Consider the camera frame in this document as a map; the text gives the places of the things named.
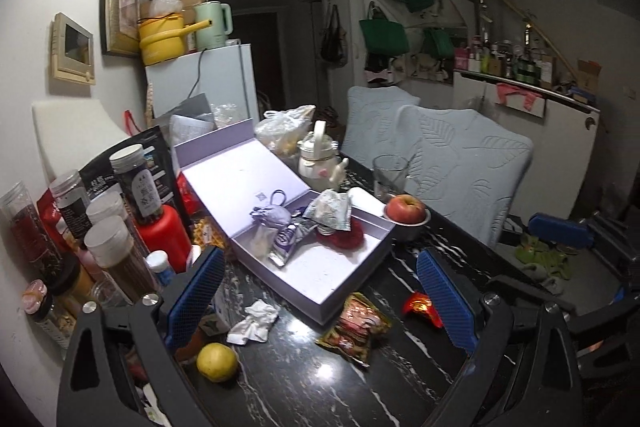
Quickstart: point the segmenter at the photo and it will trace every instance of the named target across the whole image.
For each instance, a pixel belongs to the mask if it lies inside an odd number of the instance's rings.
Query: metal screw
[[[500,296],[493,292],[484,295],[484,304],[487,306],[497,306],[500,304]]]
[[[154,306],[158,303],[159,299],[158,294],[148,293],[142,298],[142,303],[145,306]]]
[[[82,306],[82,311],[84,313],[93,313],[97,310],[97,308],[98,308],[98,304],[96,304],[93,301],[89,301],[84,303],[84,305]]]
[[[547,313],[557,313],[559,309],[555,302],[545,302],[545,310]]]

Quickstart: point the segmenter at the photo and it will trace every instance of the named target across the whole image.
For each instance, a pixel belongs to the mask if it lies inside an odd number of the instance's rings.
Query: open gift box
[[[257,226],[250,215],[254,206],[268,203],[279,189],[287,195],[285,206],[295,210],[318,193],[254,138],[252,120],[178,145],[176,153],[191,187],[231,238],[238,260],[319,324],[332,318],[389,252],[394,224],[353,208],[352,216],[365,234],[365,243],[357,250],[334,250],[311,233],[283,268],[256,259],[249,250]]]

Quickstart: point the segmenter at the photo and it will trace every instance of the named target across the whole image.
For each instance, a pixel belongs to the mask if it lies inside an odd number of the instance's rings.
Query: blue gripper pad
[[[573,248],[589,248],[593,244],[593,235],[587,225],[548,214],[534,214],[527,228],[543,241],[555,241]]]
[[[196,262],[188,273],[176,276],[190,279],[166,316],[164,345],[171,353],[189,343],[225,277],[225,254],[220,248],[214,248],[210,253],[204,251],[201,255],[207,256],[203,263]],[[174,282],[165,290],[163,297]]]
[[[429,250],[420,252],[416,266],[418,279],[442,319],[451,343],[471,355],[478,345],[476,318],[466,300],[442,269],[440,263],[446,261],[442,260],[439,263],[434,259],[437,255]]]

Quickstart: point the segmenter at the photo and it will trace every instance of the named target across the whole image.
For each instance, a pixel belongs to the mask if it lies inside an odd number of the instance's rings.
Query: pink towel
[[[507,96],[509,96],[510,94],[523,94],[524,108],[527,111],[531,111],[536,98],[542,98],[542,95],[538,92],[530,91],[529,89],[524,89],[523,87],[511,86],[511,84],[505,84],[503,82],[496,84],[495,87],[498,90],[498,100],[500,100],[501,104],[507,103]]]

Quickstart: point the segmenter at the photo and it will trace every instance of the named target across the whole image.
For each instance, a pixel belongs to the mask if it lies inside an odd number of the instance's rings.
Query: crumpled tissue
[[[238,346],[244,346],[247,341],[266,342],[271,325],[278,318],[280,308],[259,299],[244,311],[247,313],[246,318],[229,330],[226,341]]]

